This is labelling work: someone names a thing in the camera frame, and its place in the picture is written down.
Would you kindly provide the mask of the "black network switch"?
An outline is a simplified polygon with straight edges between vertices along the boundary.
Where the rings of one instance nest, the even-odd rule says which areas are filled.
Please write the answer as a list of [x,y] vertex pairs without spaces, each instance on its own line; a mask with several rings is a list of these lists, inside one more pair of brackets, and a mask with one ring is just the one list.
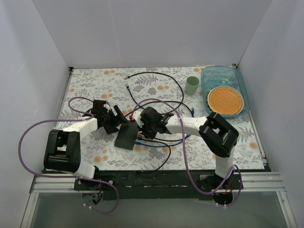
[[119,129],[114,146],[132,151],[138,134],[136,122],[123,123]]

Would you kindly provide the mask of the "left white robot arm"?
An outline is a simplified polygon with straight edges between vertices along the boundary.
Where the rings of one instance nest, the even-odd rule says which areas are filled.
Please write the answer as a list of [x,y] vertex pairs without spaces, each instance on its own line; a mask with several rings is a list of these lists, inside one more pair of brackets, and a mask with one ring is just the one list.
[[105,100],[94,100],[92,109],[84,116],[89,119],[49,132],[44,168],[85,178],[85,185],[96,190],[101,178],[95,174],[95,166],[81,160],[81,141],[99,128],[104,128],[107,134],[118,132],[117,127],[129,121],[117,105],[111,108]]

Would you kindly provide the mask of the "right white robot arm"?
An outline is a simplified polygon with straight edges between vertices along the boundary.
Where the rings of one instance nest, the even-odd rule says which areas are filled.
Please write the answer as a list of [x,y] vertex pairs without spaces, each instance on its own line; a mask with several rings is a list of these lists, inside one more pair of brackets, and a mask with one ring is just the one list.
[[239,133],[220,114],[212,112],[207,117],[162,116],[154,108],[148,107],[142,112],[135,111],[132,117],[148,139],[155,138],[158,133],[200,136],[216,156],[215,184],[221,189],[231,185],[233,153]]

